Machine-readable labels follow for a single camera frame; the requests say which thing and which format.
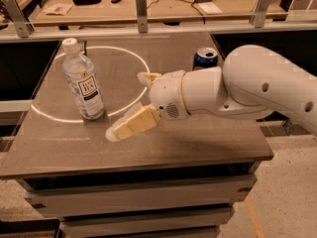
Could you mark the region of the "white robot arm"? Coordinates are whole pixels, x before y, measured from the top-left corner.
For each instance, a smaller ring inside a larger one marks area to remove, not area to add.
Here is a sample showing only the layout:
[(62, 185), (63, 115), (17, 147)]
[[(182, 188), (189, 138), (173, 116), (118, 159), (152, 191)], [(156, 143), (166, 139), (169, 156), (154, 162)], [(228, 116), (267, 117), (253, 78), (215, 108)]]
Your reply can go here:
[(160, 119), (211, 114), (262, 119), (276, 111), (317, 134), (317, 77), (267, 48), (232, 50), (221, 66), (165, 74), (140, 72), (150, 103), (137, 103), (105, 133), (116, 142), (147, 131)]

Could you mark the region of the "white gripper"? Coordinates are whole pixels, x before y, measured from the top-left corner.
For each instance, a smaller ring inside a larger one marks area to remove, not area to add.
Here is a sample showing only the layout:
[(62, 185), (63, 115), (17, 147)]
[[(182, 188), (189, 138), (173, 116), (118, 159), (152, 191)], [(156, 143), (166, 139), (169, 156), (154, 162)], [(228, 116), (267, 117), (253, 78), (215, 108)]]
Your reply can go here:
[(118, 119), (105, 133), (110, 142), (117, 142), (154, 128), (160, 116), (166, 120), (187, 119), (189, 113), (182, 96), (184, 70), (161, 75), (139, 72), (139, 82), (150, 88), (150, 105), (137, 103)]

